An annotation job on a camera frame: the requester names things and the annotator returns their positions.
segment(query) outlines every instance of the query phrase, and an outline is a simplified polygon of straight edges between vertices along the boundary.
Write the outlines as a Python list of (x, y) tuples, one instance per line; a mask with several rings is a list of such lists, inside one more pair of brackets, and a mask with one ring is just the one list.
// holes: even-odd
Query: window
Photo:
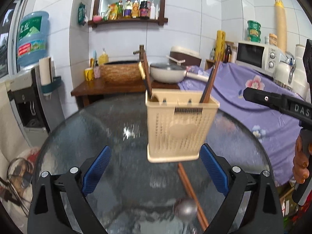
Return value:
[(19, 71), (16, 66), (16, 39), (25, 0), (15, 0), (0, 21), (0, 82)]

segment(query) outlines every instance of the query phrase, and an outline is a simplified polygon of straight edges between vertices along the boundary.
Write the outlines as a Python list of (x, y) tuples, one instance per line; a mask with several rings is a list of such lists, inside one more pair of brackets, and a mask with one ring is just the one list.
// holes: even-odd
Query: beige plastic basket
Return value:
[(150, 101), (145, 95), (149, 162), (195, 160), (212, 125), (220, 103), (210, 96), (199, 103), (201, 91), (153, 89)]

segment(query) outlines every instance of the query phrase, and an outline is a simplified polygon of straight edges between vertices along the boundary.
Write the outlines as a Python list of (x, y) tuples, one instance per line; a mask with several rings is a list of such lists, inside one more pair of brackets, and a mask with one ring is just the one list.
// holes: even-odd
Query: white pan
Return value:
[(152, 63), (151, 76), (160, 83), (179, 83), (186, 77), (207, 82), (209, 77), (186, 71), (184, 66), (171, 63)]

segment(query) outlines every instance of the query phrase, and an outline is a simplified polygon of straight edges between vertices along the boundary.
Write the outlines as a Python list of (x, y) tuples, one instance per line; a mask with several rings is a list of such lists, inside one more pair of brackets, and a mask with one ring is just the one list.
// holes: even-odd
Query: wooden mirror frame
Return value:
[[(99, 14), (99, 2), (100, 0), (94, 0), (93, 6), (93, 15)], [(168, 22), (168, 18), (165, 18), (165, 2), (166, 0), (160, 0), (160, 11), (158, 19), (140, 19), (140, 18), (130, 18), (130, 19), (116, 19), (116, 20), (107, 20), (100, 22), (93, 22), (90, 20), (88, 25), (92, 26), (92, 28), (96, 28), (98, 25), (110, 24), (110, 23), (121, 23), (121, 22), (148, 22), (148, 23), (158, 23), (158, 25), (163, 26), (164, 23)]]

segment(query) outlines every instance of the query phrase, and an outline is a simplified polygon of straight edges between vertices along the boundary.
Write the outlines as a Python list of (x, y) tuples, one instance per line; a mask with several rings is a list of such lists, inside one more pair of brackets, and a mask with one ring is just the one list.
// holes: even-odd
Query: spoon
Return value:
[(174, 203), (173, 213), (183, 222), (182, 234), (186, 234), (188, 224), (197, 216), (197, 208), (192, 198), (182, 198)]

